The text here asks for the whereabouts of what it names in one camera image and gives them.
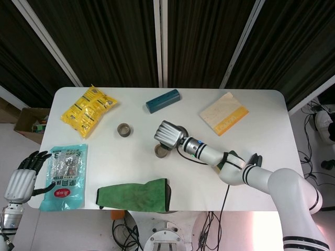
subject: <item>blue plastic bag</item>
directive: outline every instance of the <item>blue plastic bag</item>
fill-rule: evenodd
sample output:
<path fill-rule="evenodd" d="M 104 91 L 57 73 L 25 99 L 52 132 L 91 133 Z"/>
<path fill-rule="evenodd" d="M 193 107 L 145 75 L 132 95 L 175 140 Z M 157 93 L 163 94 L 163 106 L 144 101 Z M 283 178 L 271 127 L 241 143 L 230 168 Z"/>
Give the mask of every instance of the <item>blue plastic bag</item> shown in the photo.
<path fill-rule="evenodd" d="M 47 173 L 47 192 L 40 205 L 41 211 L 78 209 L 85 200 L 87 145 L 56 146 L 51 149 Z"/>

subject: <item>white table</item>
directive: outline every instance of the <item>white table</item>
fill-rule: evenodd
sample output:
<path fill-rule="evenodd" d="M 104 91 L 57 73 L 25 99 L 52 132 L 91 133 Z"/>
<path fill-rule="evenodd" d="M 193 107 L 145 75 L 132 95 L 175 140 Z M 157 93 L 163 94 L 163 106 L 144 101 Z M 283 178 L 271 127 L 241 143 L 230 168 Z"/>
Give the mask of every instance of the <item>white table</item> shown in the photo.
<path fill-rule="evenodd" d="M 163 88 L 101 88 L 119 104 L 106 113 L 93 133 L 84 140 L 79 133 L 60 120 L 61 115 L 87 88 L 65 87 L 57 91 L 41 151 L 54 146 L 88 144 L 85 206 L 95 204 L 99 187 L 146 183 L 168 178 L 172 189 L 170 210 L 219 211 L 227 185 L 209 166 L 181 158 L 176 150 L 159 159 L 154 154 L 158 144 L 153 136 L 162 120 L 184 126 L 190 135 L 222 152 L 235 150 L 248 160 L 252 154 L 263 156 L 263 168 L 274 171 L 291 168 L 302 174 L 286 105 L 282 94 L 275 90 L 178 89 L 182 100 L 150 114 L 146 101 L 170 89 Z M 200 118 L 199 113 L 231 92 L 249 110 L 242 120 L 218 136 Z M 133 133 L 122 138 L 117 133 L 120 123 L 128 123 Z M 35 188 L 46 185 L 47 163 L 41 169 Z M 43 195 L 28 202 L 38 208 Z M 231 187 L 226 211 L 275 211 L 269 195 L 246 185 Z"/>

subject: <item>yellow snack bag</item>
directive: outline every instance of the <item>yellow snack bag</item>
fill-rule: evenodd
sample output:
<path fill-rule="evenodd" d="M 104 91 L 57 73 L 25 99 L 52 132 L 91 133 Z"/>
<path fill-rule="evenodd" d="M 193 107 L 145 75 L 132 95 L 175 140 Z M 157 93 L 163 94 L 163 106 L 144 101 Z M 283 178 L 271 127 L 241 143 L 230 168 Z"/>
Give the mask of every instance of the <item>yellow snack bag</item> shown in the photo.
<path fill-rule="evenodd" d="M 86 138 L 98 123 L 100 117 L 116 103 L 117 100 L 107 96 L 98 88 L 91 86 L 62 115 L 61 120 L 76 129 L 83 138 Z"/>

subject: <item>gray floor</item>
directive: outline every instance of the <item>gray floor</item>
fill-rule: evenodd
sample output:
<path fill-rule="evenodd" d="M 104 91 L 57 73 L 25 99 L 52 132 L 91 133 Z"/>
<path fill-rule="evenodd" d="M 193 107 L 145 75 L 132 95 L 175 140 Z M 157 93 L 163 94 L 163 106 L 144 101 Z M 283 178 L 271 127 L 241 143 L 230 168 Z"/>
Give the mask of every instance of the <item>gray floor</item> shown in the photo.
<path fill-rule="evenodd" d="M 5 191 L 12 171 L 39 145 L 13 131 L 13 125 L 0 124 L 0 195 Z M 0 206 L 6 201 L 0 196 Z M 194 228 L 194 243 L 203 224 L 200 217 Z M 320 229 L 331 240 L 335 236 L 335 213 L 314 215 Z M 224 212 L 220 250 L 262 251 L 283 250 L 281 228 L 276 212 Z M 208 245 L 214 247 L 216 238 Z M 39 212 L 25 207 L 14 250 L 119 250 L 111 238 L 108 211 L 75 210 L 70 212 Z"/>

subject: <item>packaged food bag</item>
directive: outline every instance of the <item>packaged food bag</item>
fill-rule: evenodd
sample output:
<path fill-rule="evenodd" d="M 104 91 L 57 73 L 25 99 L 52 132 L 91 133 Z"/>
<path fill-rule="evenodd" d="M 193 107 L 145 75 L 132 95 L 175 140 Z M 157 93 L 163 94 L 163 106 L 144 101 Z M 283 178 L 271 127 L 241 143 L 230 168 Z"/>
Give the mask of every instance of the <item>packaged food bag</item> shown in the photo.
<path fill-rule="evenodd" d="M 92 86 L 62 115 L 61 120 L 86 138 L 100 117 L 116 103 L 117 100 Z"/>
<path fill-rule="evenodd" d="M 78 209 L 85 200 L 87 145 L 56 146 L 51 149 L 47 172 L 47 192 L 40 205 L 41 211 Z"/>
<path fill-rule="evenodd" d="M 224 94 L 200 113 L 200 117 L 221 136 L 249 111 L 231 93 Z"/>

